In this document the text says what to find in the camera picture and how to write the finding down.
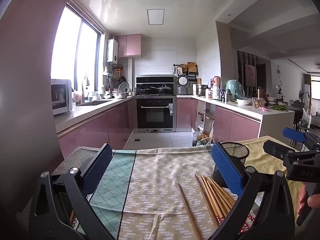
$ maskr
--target black mesh cup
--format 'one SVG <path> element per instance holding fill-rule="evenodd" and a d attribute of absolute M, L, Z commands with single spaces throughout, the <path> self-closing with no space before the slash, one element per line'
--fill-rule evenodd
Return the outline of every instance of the black mesh cup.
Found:
<path fill-rule="evenodd" d="M 229 155 L 239 158 L 242 164 L 244 164 L 246 158 L 249 156 L 249 149 L 240 143 L 225 142 L 221 143 L 221 146 Z M 228 187 L 217 166 L 214 167 L 211 177 L 220 187 Z"/>

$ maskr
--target ceiling lamp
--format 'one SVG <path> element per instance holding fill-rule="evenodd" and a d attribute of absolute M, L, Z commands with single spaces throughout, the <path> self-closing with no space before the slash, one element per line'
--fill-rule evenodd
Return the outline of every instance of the ceiling lamp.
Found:
<path fill-rule="evenodd" d="M 164 9 L 147 9 L 149 25 L 163 25 Z"/>

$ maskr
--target human hand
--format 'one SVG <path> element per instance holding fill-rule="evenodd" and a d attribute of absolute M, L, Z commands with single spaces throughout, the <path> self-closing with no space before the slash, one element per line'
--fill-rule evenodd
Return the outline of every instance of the human hand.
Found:
<path fill-rule="evenodd" d="M 306 185 L 305 183 L 303 183 L 303 186 L 300 188 L 298 193 L 297 213 L 300 212 L 301 208 L 305 205 L 306 202 L 312 208 L 320 208 L 320 194 L 312 195 L 308 198 L 308 200 L 306 198 L 307 198 Z"/>

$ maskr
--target stove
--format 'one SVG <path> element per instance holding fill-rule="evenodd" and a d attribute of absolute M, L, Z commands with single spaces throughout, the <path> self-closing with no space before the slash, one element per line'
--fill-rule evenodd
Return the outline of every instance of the stove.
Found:
<path fill-rule="evenodd" d="M 177 97 L 174 95 L 174 79 L 174 75 L 143 75 L 136 78 L 135 132 L 175 132 Z"/>

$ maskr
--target water bottle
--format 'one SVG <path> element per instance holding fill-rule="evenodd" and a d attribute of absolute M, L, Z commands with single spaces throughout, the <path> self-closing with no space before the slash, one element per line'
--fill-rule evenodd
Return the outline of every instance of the water bottle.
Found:
<path fill-rule="evenodd" d="M 201 131 L 199 128 L 196 129 L 196 131 L 192 135 L 192 146 L 197 146 L 198 138 L 201 136 Z"/>

